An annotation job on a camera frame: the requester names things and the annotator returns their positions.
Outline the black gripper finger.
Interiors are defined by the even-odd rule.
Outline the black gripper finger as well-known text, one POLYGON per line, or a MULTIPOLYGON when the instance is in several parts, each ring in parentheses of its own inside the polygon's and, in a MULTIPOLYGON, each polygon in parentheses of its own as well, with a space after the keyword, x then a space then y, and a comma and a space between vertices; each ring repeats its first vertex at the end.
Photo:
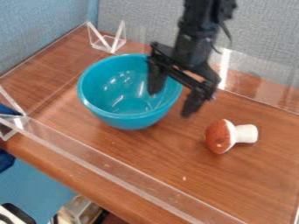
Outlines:
POLYGON ((152 61, 148 62, 148 94, 155 95, 164 89, 167 73, 163 66, 156 65, 152 61))
POLYGON ((194 88, 187 95, 182 108, 182 117, 188 118, 196 113, 206 101, 211 99, 211 93, 207 89, 194 88))

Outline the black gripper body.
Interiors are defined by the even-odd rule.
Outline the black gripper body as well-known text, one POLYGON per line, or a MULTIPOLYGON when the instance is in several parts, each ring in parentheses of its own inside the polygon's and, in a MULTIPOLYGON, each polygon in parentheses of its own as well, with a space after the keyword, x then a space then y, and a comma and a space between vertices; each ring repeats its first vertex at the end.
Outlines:
POLYGON ((218 30, 199 31, 194 34, 179 31, 174 46, 156 41, 151 43, 147 58, 147 63, 152 61, 164 67, 167 76, 191 90, 207 89, 210 98, 215 95, 220 84, 220 77, 208 63, 216 37, 218 30))

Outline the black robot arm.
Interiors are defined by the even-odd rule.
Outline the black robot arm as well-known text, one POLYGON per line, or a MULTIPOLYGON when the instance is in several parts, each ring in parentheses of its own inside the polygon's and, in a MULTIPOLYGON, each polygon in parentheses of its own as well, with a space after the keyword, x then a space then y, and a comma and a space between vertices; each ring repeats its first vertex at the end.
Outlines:
POLYGON ((232 19, 236 0, 184 0, 184 11, 179 20, 179 32, 174 47, 151 43, 148 63, 150 95, 158 94, 168 77, 180 82, 191 92, 182 108, 182 117, 198 112, 206 101, 214 98, 220 76, 208 64, 219 29, 228 40, 230 30, 224 21, 232 19))

